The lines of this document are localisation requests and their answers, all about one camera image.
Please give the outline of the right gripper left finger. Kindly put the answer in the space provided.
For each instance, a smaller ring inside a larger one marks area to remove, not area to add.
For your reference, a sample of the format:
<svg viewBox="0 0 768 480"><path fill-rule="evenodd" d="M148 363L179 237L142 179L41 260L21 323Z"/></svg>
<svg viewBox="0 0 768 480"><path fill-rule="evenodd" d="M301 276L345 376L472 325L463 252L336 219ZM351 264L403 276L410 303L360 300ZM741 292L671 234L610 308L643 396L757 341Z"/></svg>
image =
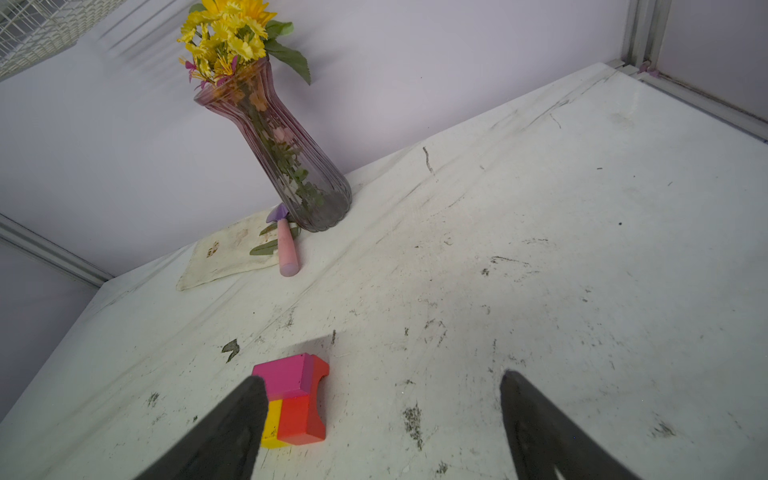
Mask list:
<svg viewBox="0 0 768 480"><path fill-rule="evenodd" d="M243 380L140 479L249 479L268 414L265 382Z"/></svg>

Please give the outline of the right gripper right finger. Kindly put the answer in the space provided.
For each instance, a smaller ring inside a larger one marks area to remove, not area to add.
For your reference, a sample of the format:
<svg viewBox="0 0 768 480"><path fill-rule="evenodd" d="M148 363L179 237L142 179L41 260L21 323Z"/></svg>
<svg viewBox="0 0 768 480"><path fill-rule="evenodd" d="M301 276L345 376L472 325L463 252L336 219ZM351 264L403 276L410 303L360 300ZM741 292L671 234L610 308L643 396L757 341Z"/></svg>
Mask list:
<svg viewBox="0 0 768 480"><path fill-rule="evenodd" d="M500 384L503 424L519 479L635 479L521 373Z"/></svg>

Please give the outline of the yellow arch wood block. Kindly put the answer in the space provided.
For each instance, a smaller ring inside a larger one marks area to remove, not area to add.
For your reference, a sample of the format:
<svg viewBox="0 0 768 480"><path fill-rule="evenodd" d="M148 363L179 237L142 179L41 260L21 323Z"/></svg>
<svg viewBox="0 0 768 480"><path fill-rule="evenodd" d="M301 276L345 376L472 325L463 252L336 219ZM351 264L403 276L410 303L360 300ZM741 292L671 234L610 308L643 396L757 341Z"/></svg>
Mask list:
<svg viewBox="0 0 768 480"><path fill-rule="evenodd" d="M262 448L279 449L288 446L288 443L278 438L282 405L282 400L270 401L268 404L268 413L261 437Z"/></svg>

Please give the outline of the red arch wood block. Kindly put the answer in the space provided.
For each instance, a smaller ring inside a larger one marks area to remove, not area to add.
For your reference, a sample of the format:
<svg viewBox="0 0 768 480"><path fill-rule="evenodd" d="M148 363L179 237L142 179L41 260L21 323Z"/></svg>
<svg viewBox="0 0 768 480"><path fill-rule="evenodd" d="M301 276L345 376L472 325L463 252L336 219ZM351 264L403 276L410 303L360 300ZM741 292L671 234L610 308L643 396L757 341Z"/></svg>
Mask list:
<svg viewBox="0 0 768 480"><path fill-rule="evenodd" d="M326 426L318 408L319 384L329 375L328 364L316 355L308 357L310 390L306 396L285 399L282 403L277 438L290 445L322 442Z"/></svg>

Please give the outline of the magenta wood block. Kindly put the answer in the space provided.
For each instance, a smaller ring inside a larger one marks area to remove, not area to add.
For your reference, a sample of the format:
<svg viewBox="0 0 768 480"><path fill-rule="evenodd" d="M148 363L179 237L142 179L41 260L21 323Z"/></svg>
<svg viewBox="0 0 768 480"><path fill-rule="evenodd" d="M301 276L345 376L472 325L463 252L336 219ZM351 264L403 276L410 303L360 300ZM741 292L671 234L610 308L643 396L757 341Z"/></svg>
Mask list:
<svg viewBox="0 0 768 480"><path fill-rule="evenodd" d="M278 401L309 395L313 369L313 356L304 353L255 365L252 375L264 381L268 400Z"/></svg>

